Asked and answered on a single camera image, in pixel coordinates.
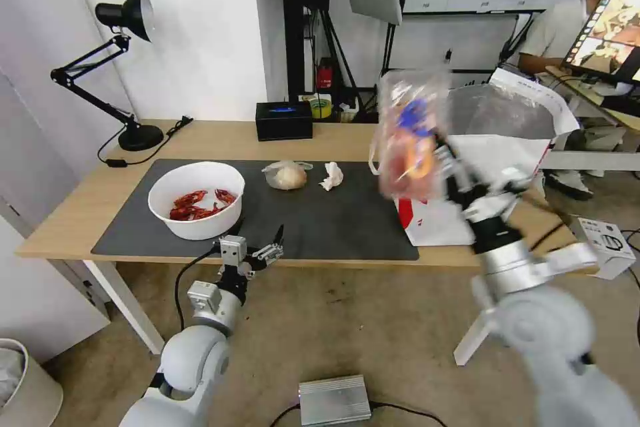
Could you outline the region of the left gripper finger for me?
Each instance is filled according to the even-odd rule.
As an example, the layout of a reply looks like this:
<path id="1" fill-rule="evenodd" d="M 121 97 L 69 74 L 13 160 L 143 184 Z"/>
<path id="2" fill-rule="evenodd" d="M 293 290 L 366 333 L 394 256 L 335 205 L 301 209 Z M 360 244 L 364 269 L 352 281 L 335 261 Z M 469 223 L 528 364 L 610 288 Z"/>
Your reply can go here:
<path id="1" fill-rule="evenodd" d="M 274 237 L 274 240 L 262 247 L 261 249 L 253 252 L 251 257 L 260 261 L 260 262 L 275 262 L 283 255 L 283 236 L 284 236 L 285 226 L 281 224 L 277 233 Z"/>
<path id="2" fill-rule="evenodd" d="M 240 236 L 243 218 L 213 242 L 213 254 L 219 254 L 223 260 L 243 260 L 245 258 L 245 238 Z"/>

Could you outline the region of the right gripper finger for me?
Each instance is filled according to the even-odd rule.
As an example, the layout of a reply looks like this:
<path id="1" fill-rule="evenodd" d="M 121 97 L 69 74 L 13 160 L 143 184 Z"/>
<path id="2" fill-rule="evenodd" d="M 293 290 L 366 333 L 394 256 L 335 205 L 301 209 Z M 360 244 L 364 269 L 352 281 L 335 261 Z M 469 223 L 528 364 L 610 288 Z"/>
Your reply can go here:
<path id="1" fill-rule="evenodd" d="M 434 131 L 433 137 L 435 140 L 435 157 L 441 177 L 461 177 L 464 172 L 463 163 L 459 159 L 459 154 L 455 148 L 438 131 Z"/>

